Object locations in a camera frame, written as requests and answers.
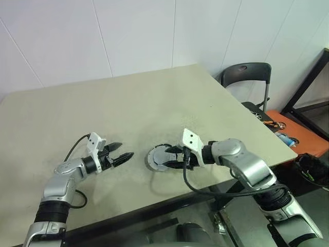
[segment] white wall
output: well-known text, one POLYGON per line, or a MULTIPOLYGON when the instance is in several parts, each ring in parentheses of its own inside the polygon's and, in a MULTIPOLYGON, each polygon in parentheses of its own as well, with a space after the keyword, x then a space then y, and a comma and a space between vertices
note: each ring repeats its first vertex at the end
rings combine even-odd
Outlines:
MULTIPOLYGON (((272 65, 280 109, 329 45, 328 0, 0 0, 0 100, 17 90, 199 63, 272 65)), ((263 83, 230 90, 261 101, 263 83)))

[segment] wall panel seam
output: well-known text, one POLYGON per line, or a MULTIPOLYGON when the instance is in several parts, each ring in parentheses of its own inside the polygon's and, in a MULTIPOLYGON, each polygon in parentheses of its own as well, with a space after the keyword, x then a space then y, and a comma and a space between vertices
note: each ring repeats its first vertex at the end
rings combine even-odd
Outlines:
POLYGON ((232 30, 231 30, 231 35, 230 35, 230 38, 227 42, 227 46, 226 46, 226 50, 225 50, 225 53, 224 53, 224 57, 222 59, 222 63, 221 63, 221 66, 220 66, 220 72, 222 71, 222 67, 223 67, 223 63, 224 63, 224 60, 225 60, 225 57, 226 57, 226 53, 227 53, 227 50, 228 50, 228 47, 230 45, 230 42, 231 42, 231 39, 232 39, 232 35, 233 35, 233 31, 234 31, 234 28, 235 28, 235 24, 236 24, 236 21, 237 21, 237 16, 239 15, 239 11, 240 11, 240 8, 241 8, 241 4, 242 4, 242 0, 240 1, 240 5, 237 9, 237 12, 236 12, 236 16, 235 16, 235 20, 234 20, 234 24, 233 24, 233 27, 232 27, 232 30))
POLYGON ((105 46, 105 42, 104 42, 104 38, 103 38, 101 26, 99 25, 99 20, 98 20, 98 15, 97 15, 97 11, 96 11, 94 0, 92 0, 92 4, 93 4, 93 9, 94 9, 95 17, 96 17, 98 31, 99 31, 99 34, 100 34, 100 37, 101 37, 101 40, 102 40, 102 44, 103 44, 103 48, 104 48, 104 51, 105 51, 105 55, 106 55, 106 59, 107 59, 108 67, 109 67, 109 71, 111 72, 112 77, 114 77, 113 71, 112 71, 112 68, 111 68, 111 64, 109 62, 109 57, 108 57, 107 49, 106 49, 106 46, 105 46))
POLYGON ((318 32, 319 28, 321 27, 321 25, 323 24, 323 22, 325 21, 325 19, 328 17, 329 13, 326 14, 324 16, 324 18, 320 21, 320 24, 318 25, 318 27, 315 29, 314 33, 312 34, 311 38, 309 39, 309 41, 307 42, 307 44, 305 45, 303 51, 300 53, 296 64, 299 63, 300 59, 302 58, 302 56, 304 55, 304 53, 306 52, 306 49, 308 48, 308 46, 310 45, 311 41, 313 40, 314 36, 316 35, 316 33, 318 32))
POLYGON ((173 51, 171 54, 171 68, 173 68, 174 65, 174 44, 175 44, 175 28, 176 28, 176 1, 175 0, 175 5, 174 5, 174 29, 173 29, 173 51))
POLYGON ((34 74, 35 78, 38 80, 38 82, 40 83, 40 85, 42 87, 45 87, 45 85, 41 82, 39 76, 37 75, 37 73, 35 72, 35 70, 32 68, 31 64, 29 63, 29 61, 27 60, 27 58, 25 57, 25 55, 23 54, 22 50, 19 48, 19 46, 17 45, 15 39, 13 38, 13 36, 11 35, 9 29, 7 28, 6 24, 4 23, 4 21, 2 20, 2 18, 0 17, 0 22, 3 25, 3 27, 5 28, 9 38, 11 39, 11 41, 13 42, 14 46, 16 47, 16 49, 19 51, 19 53, 21 54, 22 58, 24 59, 24 61, 26 62, 27 66, 30 68, 30 70, 32 71, 32 73, 34 74))
MULTIPOLYGON (((276 40, 277 40, 277 38, 278 38, 278 35, 279 35, 279 33, 280 33, 280 31, 281 31, 281 29, 282 29, 282 27, 283 27, 283 24, 285 23, 285 21, 286 21, 288 15, 289 15, 289 13, 290 13, 290 10, 291 10, 291 8, 292 8, 294 2, 295 2, 295 0, 292 1, 291 5, 290 5, 290 7, 289 7, 289 9, 288 9, 288 11, 287 11, 287 13, 286 13, 286 16, 284 17, 284 19, 283 19, 283 21, 282 21, 282 23, 281 23, 281 26, 280 26, 280 28, 279 28, 279 30, 278 30, 276 36, 274 37, 273 42, 272 42, 270 48, 268 49, 268 53, 267 53, 267 55, 266 55, 266 57, 265 57, 265 59, 264 59, 263 62, 265 62, 266 59, 268 58, 268 56, 269 56, 269 54, 270 54, 270 52, 271 52, 271 50, 272 50, 272 48, 273 48, 273 46, 274 46, 274 43, 276 42, 276 40)), ((248 101, 250 100, 250 97, 251 97, 251 94, 252 94, 254 88, 255 88, 255 82, 253 82, 252 85, 251 85, 251 89, 250 89, 250 91, 249 91, 249 96, 248 96, 248 99, 247 99, 248 101)))

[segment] blue object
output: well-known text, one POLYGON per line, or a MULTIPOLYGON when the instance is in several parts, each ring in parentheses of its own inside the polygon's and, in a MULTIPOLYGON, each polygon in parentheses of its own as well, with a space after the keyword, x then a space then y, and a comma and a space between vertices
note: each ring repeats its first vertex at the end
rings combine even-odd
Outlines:
POLYGON ((295 147, 295 141, 293 141, 292 139, 290 139, 287 135, 276 132, 276 135, 278 138, 280 138, 284 143, 287 144, 287 146, 289 147, 295 147))

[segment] black cable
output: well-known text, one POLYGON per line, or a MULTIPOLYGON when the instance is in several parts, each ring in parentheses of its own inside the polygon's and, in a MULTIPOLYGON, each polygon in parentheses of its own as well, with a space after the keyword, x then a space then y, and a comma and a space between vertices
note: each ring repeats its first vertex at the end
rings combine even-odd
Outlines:
POLYGON ((324 188, 329 188, 329 186, 327 186, 327 185, 321 185, 321 184, 318 184, 318 183, 315 183, 315 182, 313 182, 313 181, 311 181, 311 180, 309 180, 307 177, 305 177, 301 172, 298 172, 298 174, 301 176, 301 177, 303 177, 306 181, 308 181, 309 183, 311 183, 311 184, 313 184, 313 185, 315 185, 315 186, 318 186, 318 187, 324 187, 324 188))
MULTIPOLYGON (((81 137, 76 141, 76 143, 73 145, 73 147, 71 147, 69 153, 68 153, 67 156, 65 157, 64 162, 66 162, 66 161, 68 160, 68 158, 70 157, 71 153, 73 152, 73 150, 74 150, 74 148, 77 146, 77 144, 79 144, 79 142, 80 142, 83 138, 86 138, 86 137, 88 137, 88 139, 89 139, 90 134, 86 134, 86 135, 84 135, 84 136, 81 136, 81 137)), ((87 198, 87 196, 86 196, 82 191, 76 189, 76 192, 79 193, 79 194, 84 198, 84 203, 83 203, 81 206, 73 206, 73 205, 70 205, 70 208, 75 208, 75 209, 77 209, 77 208, 83 208, 85 205, 87 205, 88 198, 87 198)))
POLYGON ((246 197, 246 196, 254 196, 260 193, 265 193, 265 192, 269 192, 275 189, 286 189, 289 190, 287 186, 285 186, 284 184, 279 184, 279 185, 274 185, 271 186, 269 188, 266 189, 260 189, 260 190, 256 190, 256 191, 251 191, 251 192, 240 192, 240 193, 220 193, 220 192, 210 192, 210 191, 203 191, 203 190, 199 190, 194 188, 188 181, 187 181, 187 177, 186 177, 186 167, 187 167, 187 163, 188 160, 184 160, 184 164, 183 164, 183 178, 184 178, 184 182, 186 183, 186 185, 194 192, 201 194, 201 195, 206 195, 206 196, 213 196, 213 197, 246 197))
POLYGON ((83 138, 86 138, 86 137, 90 137, 90 134, 86 134, 84 136, 81 136, 79 140, 77 140, 77 142, 73 145, 73 147, 71 148, 71 150, 69 151, 69 153, 67 154, 67 156, 65 157, 65 161, 68 160, 68 158, 70 157, 71 153, 73 152, 74 148, 76 148, 77 144, 79 144, 79 142, 83 139, 83 138))
POLYGON ((232 171, 231 168, 230 168, 230 174, 231 174, 232 177, 234 177, 235 179, 237 179, 237 176, 235 176, 235 175, 233 174, 233 171, 232 171))
POLYGON ((70 205, 70 208, 83 208, 85 205, 87 205, 87 202, 88 202, 88 198, 87 196, 80 190, 76 189, 76 192, 79 193, 80 195, 82 195, 82 197, 84 198, 84 203, 81 205, 81 206, 73 206, 73 205, 70 205))

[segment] black bag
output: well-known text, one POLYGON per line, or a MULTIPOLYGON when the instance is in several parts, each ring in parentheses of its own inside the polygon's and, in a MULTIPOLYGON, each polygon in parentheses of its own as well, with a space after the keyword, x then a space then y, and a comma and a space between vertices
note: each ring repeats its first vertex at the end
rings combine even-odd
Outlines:
POLYGON ((319 158, 304 153, 294 161, 294 168, 310 183, 319 187, 329 187, 329 166, 319 158))

